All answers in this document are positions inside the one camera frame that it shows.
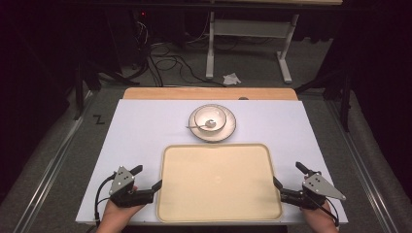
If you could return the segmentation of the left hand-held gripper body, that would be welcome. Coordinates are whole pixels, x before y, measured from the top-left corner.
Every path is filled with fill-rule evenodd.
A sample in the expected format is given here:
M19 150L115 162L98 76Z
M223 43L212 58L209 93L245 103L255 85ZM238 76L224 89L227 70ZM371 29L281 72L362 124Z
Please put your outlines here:
M152 195L151 189L134 189L135 176L123 166L120 166L117 170L109 195L110 200L118 207L130 208L153 203L155 196Z

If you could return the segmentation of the person's right hand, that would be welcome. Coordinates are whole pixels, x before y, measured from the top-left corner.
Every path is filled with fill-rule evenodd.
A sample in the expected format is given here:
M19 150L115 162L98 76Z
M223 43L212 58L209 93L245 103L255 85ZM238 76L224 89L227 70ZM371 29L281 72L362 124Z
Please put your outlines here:
M325 226L335 226L333 218L322 209L308 210L301 208L300 210L309 227L321 228Z

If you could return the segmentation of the black stand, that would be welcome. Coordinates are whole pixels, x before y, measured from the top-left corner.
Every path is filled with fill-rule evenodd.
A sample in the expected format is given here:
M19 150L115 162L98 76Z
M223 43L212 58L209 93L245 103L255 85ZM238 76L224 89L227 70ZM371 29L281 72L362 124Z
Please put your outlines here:
M348 117L351 93L351 76L343 70L335 70L328 74L321 75L315 80L305 83L294 89L296 94L300 94L311 88L323 87L323 97L325 100L340 100L339 121L343 129L348 132Z
M125 84L125 85L134 85L134 82L131 80L126 79L122 75L111 71L98 63L95 63L90 60L81 61L75 66L75 78L74 78L74 88L75 88L75 96L76 96L76 114L74 120L78 120L80 116L83 114L85 107L85 100L84 97L84 84L90 90L97 90L101 89L101 83L99 81L99 74L102 73L108 76L110 79L117 83Z

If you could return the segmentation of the white bowl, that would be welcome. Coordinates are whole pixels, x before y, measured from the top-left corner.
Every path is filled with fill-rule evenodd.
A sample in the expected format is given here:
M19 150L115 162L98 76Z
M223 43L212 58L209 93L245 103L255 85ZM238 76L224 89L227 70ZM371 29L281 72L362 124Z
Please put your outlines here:
M226 124L226 114L223 109L216 105L205 105L199 107L194 112L194 125L203 125L206 120L212 119L216 122L214 128L199 128L201 131L205 132L217 132L220 131Z

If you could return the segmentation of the crumpled white paper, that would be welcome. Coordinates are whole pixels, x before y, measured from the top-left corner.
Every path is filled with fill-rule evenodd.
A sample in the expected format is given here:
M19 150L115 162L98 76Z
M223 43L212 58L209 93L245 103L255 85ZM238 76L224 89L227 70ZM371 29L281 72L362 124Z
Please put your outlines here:
M223 77L223 83L226 85L237 85L241 83L241 81L235 73L232 73Z

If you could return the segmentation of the beige plastic tray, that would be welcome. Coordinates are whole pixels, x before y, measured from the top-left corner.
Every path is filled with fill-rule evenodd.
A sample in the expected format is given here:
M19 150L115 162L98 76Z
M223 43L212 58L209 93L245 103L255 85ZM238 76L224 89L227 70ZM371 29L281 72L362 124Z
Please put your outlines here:
M263 144L170 146L157 217L167 223L278 219L283 209L273 177Z

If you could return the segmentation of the white plate with dark rim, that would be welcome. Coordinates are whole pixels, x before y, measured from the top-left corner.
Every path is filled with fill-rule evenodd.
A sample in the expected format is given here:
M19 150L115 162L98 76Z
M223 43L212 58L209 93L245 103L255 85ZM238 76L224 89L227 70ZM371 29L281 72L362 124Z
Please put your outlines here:
M223 111L226 114L225 126L220 131L217 131L217 132L205 132L205 131L201 131L199 128L192 128L192 126L194 125L194 120L193 120L194 112L199 108L198 107L189 116L189 123L187 125L187 129L189 129L197 138L205 142L208 142L208 143L217 143L217 142L221 142L229 138L236 129L235 115L232 113L231 110L229 110L228 108L222 105L218 105L218 104L207 104L207 105L216 105L223 109Z

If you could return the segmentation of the wooden table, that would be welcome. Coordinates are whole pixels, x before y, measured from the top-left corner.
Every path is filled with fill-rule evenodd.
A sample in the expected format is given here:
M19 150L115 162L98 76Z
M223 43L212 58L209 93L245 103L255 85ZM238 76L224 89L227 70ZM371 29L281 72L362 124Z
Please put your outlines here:
M292 100L292 88L274 87L131 87L123 95L127 100Z

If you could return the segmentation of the metal floor rail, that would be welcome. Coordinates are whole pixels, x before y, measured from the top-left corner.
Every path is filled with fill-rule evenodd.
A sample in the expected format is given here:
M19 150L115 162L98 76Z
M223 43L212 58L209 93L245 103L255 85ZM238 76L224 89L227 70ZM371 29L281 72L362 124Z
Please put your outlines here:
M49 162L40 182L37 184L30 202L25 208L24 213L18 221L13 233L27 233L29 231L52 188L52 185L63 165L64 160L67 157L66 151L68 150L79 127L84 121L84 113L95 98L95 95L96 93L94 91L89 90L86 93L86 96L83 98L83 100L85 101L84 109L78 115L76 115L75 119L70 124L70 130L61 142L56 155Z
M381 152L358 103L350 109L348 131L340 122L340 105L333 101L326 101L326 105L349 148L361 190L365 193L379 226L384 233L401 233L404 225L400 204L408 204L408 198Z

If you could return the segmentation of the person's left hand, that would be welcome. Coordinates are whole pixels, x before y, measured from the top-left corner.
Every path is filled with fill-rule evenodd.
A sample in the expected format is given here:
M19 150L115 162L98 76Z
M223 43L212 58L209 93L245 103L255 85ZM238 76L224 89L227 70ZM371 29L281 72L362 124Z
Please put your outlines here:
M129 223L131 218L135 216L143 208L144 205L134 206L130 208L120 208L111 200L108 200L99 226L106 225L116 228L125 228L125 226Z

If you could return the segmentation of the metal spoon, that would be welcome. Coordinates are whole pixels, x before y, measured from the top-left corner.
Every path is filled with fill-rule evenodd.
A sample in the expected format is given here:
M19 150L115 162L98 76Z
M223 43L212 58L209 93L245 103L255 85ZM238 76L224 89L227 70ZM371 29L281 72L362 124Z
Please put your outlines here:
M216 126L216 122L212 119L206 120L203 125L193 125L192 128L214 128Z

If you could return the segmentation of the white table cover sheet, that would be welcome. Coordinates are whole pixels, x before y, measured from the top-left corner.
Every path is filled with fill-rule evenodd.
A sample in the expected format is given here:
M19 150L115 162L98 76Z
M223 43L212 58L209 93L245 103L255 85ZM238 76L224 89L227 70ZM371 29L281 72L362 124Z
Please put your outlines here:
M234 113L236 129L225 141L208 144L196 138L187 129L189 115L201 105L198 101L119 101L76 221L87 224L94 222L93 214L98 209L94 203L95 195L97 192L109 192L102 182L120 166L127 169L138 165L144 167L143 172L136 177L136 183L141 189L162 181L163 154L170 146L263 144L270 152L274 177L286 188L301 187L303 175L295 167L296 161L321 172L326 179L330 177L301 102L224 100L222 104ZM152 204L132 219L133 223L167 223L157 217L157 199L158 194ZM281 204L283 214L278 219L230 223L299 224L302 221L298 208Z

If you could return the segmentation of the white metal desk frame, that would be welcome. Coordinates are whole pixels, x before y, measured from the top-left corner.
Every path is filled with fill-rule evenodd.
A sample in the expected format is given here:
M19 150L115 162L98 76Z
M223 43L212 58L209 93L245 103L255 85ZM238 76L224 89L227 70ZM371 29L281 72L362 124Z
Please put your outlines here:
M297 26L298 19L299 15L293 15L292 19L287 22L215 19L215 13L211 12L209 14L209 39L205 77L208 80L214 78L214 42L216 36L269 38L283 39L285 41L283 49L278 50L275 55L284 83L292 83L292 76L290 74L286 56L292 42L292 36Z

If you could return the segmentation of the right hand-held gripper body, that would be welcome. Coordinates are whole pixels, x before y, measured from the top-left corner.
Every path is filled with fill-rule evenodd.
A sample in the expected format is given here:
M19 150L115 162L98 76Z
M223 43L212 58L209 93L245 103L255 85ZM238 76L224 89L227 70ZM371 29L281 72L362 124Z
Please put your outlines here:
M284 203L308 210L320 209L328 197L342 201L346 199L346 196L319 172L309 172L302 182L301 190L280 186L280 197Z

